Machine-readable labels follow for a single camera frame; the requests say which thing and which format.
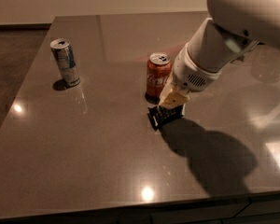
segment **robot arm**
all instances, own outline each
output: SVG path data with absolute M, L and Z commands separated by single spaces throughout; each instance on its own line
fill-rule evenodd
M 160 106 L 186 103 L 260 41 L 280 49 L 280 0 L 207 0 L 207 6 L 210 18 L 177 55 Z

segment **dark floor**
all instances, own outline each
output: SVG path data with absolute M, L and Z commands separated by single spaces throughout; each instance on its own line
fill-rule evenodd
M 0 31 L 0 127 L 47 31 Z

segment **gray table surface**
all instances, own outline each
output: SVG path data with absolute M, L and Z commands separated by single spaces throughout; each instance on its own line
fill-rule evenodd
M 149 124 L 149 54 L 173 59 L 205 17 L 56 18 L 0 129 L 0 217 L 280 190 L 279 51 L 257 46 L 193 93 L 184 118 Z M 68 90 L 49 47 L 59 37 L 81 78 Z

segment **soda can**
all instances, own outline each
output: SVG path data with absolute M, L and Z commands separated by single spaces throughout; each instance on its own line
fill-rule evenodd
M 69 40 L 63 38 L 56 39 L 50 43 L 50 47 L 65 85 L 67 87 L 76 86 L 80 79 Z
M 156 104 L 167 78 L 171 73 L 172 64 L 166 53 L 153 53 L 147 61 L 147 92 L 146 98 Z

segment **coca-cola can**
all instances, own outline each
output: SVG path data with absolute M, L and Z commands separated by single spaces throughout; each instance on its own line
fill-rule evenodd
M 166 53 L 153 53 L 147 61 L 147 92 L 146 98 L 156 104 L 171 73 L 172 64 Z

